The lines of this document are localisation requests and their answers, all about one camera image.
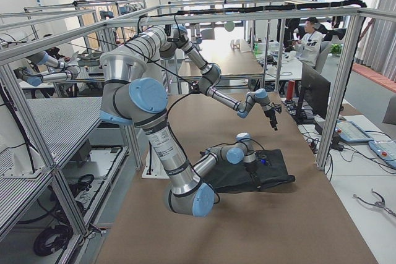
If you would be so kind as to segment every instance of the gray floor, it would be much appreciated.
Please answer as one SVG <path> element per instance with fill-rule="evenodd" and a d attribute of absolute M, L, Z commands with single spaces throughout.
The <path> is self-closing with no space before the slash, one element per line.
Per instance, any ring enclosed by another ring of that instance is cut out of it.
<path fill-rule="evenodd" d="M 329 56 L 322 75 L 330 82 L 334 83 L 337 73 L 339 58 Z M 177 85 L 171 84 L 172 93 L 177 92 Z M 246 89 L 230 90 L 228 92 L 246 92 Z M 358 110 L 360 110 L 367 118 L 369 118 L 379 129 L 390 134 L 393 139 L 396 139 L 396 126 L 382 124 L 389 98 L 394 95 L 394 92 L 366 79 L 365 77 L 352 72 L 350 81 L 346 90 L 345 98 Z M 144 135 L 139 139 L 141 152 L 146 150 L 147 139 Z M 111 232 L 111 226 L 116 219 L 119 209 L 124 200 L 124 196 L 131 186 L 132 178 L 134 177 L 136 165 L 134 159 L 129 156 L 119 174 L 117 183 L 111 189 L 108 200 L 102 208 L 97 220 L 95 222 L 101 227 L 109 228 L 108 233 Z M 86 245 L 82 247 L 84 251 L 81 255 L 75 255 L 74 263 L 93 263 L 100 251 L 100 247 L 106 239 L 96 235 L 94 238 L 87 241 Z M 2 261 L 7 263 L 6 256 L 2 255 Z M 53 263 L 50 257 L 43 257 L 40 263 Z"/>

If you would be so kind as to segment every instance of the white jacket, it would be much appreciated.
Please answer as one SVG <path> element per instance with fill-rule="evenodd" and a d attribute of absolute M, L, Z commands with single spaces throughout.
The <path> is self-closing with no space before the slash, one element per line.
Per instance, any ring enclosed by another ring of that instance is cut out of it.
<path fill-rule="evenodd" d="M 305 34 L 301 44 L 295 45 L 296 58 L 308 66 L 315 67 L 316 59 L 321 50 L 322 39 L 323 36 L 318 31 Z"/>

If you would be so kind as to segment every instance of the red carpet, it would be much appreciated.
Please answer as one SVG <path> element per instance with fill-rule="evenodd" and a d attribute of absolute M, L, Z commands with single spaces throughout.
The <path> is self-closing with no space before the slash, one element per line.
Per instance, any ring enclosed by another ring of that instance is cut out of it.
<path fill-rule="evenodd" d="M 352 70 L 362 75 L 363 77 L 367 77 L 369 80 L 378 83 L 384 88 L 396 93 L 396 82 L 388 79 L 387 77 L 384 77 L 382 74 L 379 74 L 378 72 L 375 72 L 371 68 L 368 68 L 367 66 L 363 66 L 357 63 L 353 63 Z"/>

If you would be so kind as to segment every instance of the potted plant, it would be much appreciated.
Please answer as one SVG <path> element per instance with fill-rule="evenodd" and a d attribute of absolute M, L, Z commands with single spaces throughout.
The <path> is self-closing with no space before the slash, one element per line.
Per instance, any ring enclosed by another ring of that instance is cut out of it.
<path fill-rule="evenodd" d="M 335 57 L 340 57 L 341 56 L 341 50 L 342 50 L 342 45 L 340 44 L 332 44 L 332 47 L 330 48 L 330 53 L 335 56 Z"/>

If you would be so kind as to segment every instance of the man in white jacket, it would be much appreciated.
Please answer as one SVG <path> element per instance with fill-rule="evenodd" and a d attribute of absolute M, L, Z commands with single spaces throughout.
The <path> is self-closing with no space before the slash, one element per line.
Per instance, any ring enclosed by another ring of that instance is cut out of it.
<path fill-rule="evenodd" d="M 293 42 L 293 46 L 295 46 L 297 51 L 296 58 L 311 67 L 315 67 L 323 39 L 322 34 L 317 31 L 319 25 L 315 17 L 308 18 L 305 21 L 304 29 L 306 34 L 303 39 Z"/>

